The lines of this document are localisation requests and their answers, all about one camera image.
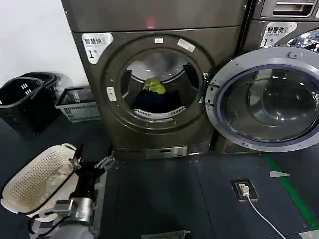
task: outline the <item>white sticker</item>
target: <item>white sticker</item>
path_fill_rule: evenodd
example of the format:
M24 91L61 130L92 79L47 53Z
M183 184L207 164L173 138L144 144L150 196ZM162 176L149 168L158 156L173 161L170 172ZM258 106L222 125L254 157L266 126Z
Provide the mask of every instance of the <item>white sticker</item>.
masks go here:
M268 23L263 40L260 43L261 47L269 47L276 44L280 39L287 36L297 28L296 22L277 22Z
M164 42L163 38L154 38L155 44L162 44Z
M299 233L302 239L318 239L319 238L319 230Z
M184 239L190 231L182 230L177 232L159 233L159 234L143 234L141 239Z
M91 64L96 64L103 51L113 42L113 36L108 33L83 33L83 45Z
M107 87L106 92L108 93L108 97L110 101L112 102L116 101L116 95L114 92L114 88L112 86Z
M178 46L186 49L187 51L193 52L195 50L195 46L185 41L184 39L180 39L177 44Z

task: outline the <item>gray plastic basket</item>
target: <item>gray plastic basket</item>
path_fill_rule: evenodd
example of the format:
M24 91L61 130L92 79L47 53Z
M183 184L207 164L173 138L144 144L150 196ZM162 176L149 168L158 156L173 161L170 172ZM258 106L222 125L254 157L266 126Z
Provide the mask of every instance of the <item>gray plastic basket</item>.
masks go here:
M55 107L71 122L101 119L89 86L66 88Z

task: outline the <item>beige perforated basket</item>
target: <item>beige perforated basket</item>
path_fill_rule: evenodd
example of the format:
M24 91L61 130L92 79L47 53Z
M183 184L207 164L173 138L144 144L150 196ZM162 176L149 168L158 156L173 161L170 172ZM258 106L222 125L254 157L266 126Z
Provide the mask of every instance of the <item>beige perforated basket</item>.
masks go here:
M50 147L38 155L7 183L2 192L2 206L13 213L28 213L41 206L50 196L46 193L48 178L69 164L75 150L74 146L65 143ZM77 181L78 176L73 174L47 203L27 216L32 217L40 211L52 208L57 200L68 200L70 193L75 190ZM56 216L52 214L37 220L49 222Z

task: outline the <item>washing machine door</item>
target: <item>washing machine door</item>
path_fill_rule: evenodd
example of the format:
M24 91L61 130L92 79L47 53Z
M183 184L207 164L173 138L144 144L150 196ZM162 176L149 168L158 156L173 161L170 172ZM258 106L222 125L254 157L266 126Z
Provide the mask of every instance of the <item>washing machine door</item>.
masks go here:
M207 115L230 141L286 152L319 142L319 54L271 47L235 58L213 77Z

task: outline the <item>floor outlet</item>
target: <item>floor outlet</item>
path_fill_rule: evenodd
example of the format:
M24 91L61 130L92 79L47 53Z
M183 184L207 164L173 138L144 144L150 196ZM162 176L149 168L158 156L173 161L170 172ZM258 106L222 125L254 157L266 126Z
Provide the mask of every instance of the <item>floor outlet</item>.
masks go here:
M230 183L231 183L231 186L234 190L236 198L239 201L247 200L247 197L242 195L242 191L239 187L239 184L245 184L246 186L249 187L249 198L250 199L258 199L257 192L249 179L244 178L244 179L232 180L232 181L230 181Z

